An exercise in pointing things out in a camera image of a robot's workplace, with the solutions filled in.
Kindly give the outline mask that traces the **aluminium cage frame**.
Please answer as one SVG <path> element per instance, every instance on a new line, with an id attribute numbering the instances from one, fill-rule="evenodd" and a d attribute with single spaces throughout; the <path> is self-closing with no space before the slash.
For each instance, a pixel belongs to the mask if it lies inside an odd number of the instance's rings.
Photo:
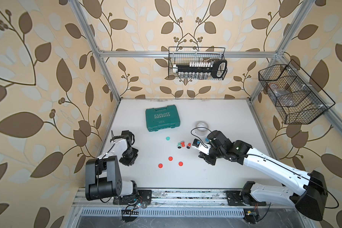
<path id="1" fill-rule="evenodd" d="M 222 57 L 225 59 L 231 59 L 231 58 L 259 58 L 259 59 L 271 59 L 268 67 L 275 64 L 275 62 L 280 62 L 282 64 L 290 64 L 290 61 L 287 60 L 287 58 L 283 55 L 283 50 L 288 48 L 288 45 L 290 41 L 288 39 L 292 39 L 293 33 L 295 33 L 298 29 L 298 27 L 303 23 L 304 19 L 310 12 L 313 5 L 315 5 L 315 1 L 304 1 L 302 3 L 302 6 L 300 7 L 297 15 L 295 16 L 294 20 L 292 21 L 292 24 L 287 30 L 286 35 L 283 37 L 279 47 L 277 48 L 277 51 L 273 52 L 247 52 L 247 51 L 224 51 L 224 52 L 207 52 L 207 51 L 103 51 L 100 50 L 95 37 L 92 33 L 92 30 L 90 28 L 90 25 L 88 24 L 85 15 L 82 11 L 81 4 L 79 1 L 68 1 L 69 5 L 71 6 L 71 9 L 73 13 L 75 14 L 80 27 L 82 28 L 85 38 L 87 38 L 87 42 L 91 48 L 91 50 L 95 53 L 95 59 L 99 64 L 100 69 L 102 70 L 104 74 L 104 78 L 106 83 L 108 83 L 110 89 L 115 91 L 114 98 L 116 100 L 116 106 L 118 107 L 122 98 L 119 95 L 119 92 L 116 88 L 116 85 L 114 81 L 112 80 L 111 74 L 109 72 L 109 69 L 106 65 L 106 62 L 103 60 L 103 58 L 168 58 L 168 61 L 170 62 L 172 58 L 174 57 L 202 57 L 202 54 L 205 55 L 216 55 L 217 57 Z M 325 116 L 327 121 L 336 129 L 336 131 L 340 134 L 342 137 L 342 118 L 339 117 L 339 115 L 333 110 L 329 109 L 326 112 L 322 113 L 322 115 Z"/>

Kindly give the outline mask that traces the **plastic bag in basket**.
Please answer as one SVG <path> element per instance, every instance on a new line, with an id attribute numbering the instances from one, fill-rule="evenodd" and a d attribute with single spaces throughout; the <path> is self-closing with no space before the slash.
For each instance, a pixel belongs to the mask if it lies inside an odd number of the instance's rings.
<path id="1" fill-rule="evenodd" d="M 269 86 L 273 94 L 272 101 L 276 106 L 295 106 L 292 92 L 289 92 L 287 89 L 280 88 L 274 83 L 269 84 Z"/>

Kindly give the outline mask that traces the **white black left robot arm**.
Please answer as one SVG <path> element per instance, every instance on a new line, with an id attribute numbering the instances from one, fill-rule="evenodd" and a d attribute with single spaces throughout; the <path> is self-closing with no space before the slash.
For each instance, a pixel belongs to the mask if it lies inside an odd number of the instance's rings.
<path id="1" fill-rule="evenodd" d="M 135 136 L 132 132 L 122 131 L 113 136 L 110 148 L 105 149 L 97 158 L 90 159 L 85 166 L 85 197 L 87 200 L 107 201 L 105 198 L 126 200 L 127 204 L 137 202 L 139 196 L 135 181 L 125 181 L 121 177 L 120 165 L 132 166 L 138 149 L 133 147 Z"/>

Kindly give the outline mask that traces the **black white tool in basket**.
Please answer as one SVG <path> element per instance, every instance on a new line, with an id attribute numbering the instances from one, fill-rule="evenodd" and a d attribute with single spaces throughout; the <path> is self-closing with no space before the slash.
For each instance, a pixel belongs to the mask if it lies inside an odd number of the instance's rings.
<path id="1" fill-rule="evenodd" d="M 181 79 L 223 80 L 228 72 L 225 59 L 212 59 L 209 62 L 174 64 L 171 73 Z"/>

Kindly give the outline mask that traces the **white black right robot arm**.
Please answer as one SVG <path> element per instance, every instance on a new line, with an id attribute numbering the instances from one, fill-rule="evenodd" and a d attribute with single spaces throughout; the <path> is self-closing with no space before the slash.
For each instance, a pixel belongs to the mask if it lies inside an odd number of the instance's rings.
<path id="1" fill-rule="evenodd" d="M 302 215 L 315 221 L 322 221 L 328 196 L 325 177 L 317 171 L 308 173 L 288 166 L 260 152 L 252 145 L 236 140 L 232 142 L 221 131 L 210 131 L 207 142 L 195 136 L 192 147 L 199 151 L 199 158 L 215 165 L 217 159 L 225 159 L 253 168 L 281 183 L 281 186 L 267 186 L 247 181 L 239 193 L 229 192 L 233 204 L 265 206 L 273 203 L 293 206 Z"/>

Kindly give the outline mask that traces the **clear packing tape roll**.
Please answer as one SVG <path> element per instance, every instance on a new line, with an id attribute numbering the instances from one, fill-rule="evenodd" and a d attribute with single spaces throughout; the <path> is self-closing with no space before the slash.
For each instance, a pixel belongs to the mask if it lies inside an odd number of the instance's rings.
<path id="1" fill-rule="evenodd" d="M 209 130 L 209 125 L 204 121 L 200 121 L 196 124 L 196 130 L 200 132 L 206 132 Z"/>

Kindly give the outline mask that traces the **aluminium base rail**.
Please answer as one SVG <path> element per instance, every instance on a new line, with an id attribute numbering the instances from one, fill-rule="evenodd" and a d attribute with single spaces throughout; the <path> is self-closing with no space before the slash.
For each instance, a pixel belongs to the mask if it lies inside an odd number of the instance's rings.
<path id="1" fill-rule="evenodd" d="M 73 201 L 84 216 L 122 216 L 125 219 L 166 218 L 243 218 L 250 214 L 263 216 L 266 210 L 298 214 L 293 207 L 258 203 L 245 205 L 239 200 L 239 189 L 145 189 L 135 199 L 124 196 L 110 200 L 88 201 L 79 189 Z"/>

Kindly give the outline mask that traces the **green plastic tool case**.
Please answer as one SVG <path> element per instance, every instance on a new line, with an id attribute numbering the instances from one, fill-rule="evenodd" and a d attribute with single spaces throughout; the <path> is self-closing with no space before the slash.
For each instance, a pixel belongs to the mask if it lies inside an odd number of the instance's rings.
<path id="1" fill-rule="evenodd" d="M 156 132 L 167 128 L 176 128 L 181 125 L 176 105 L 160 108 L 150 108 L 145 111 L 146 127 L 149 132 Z"/>

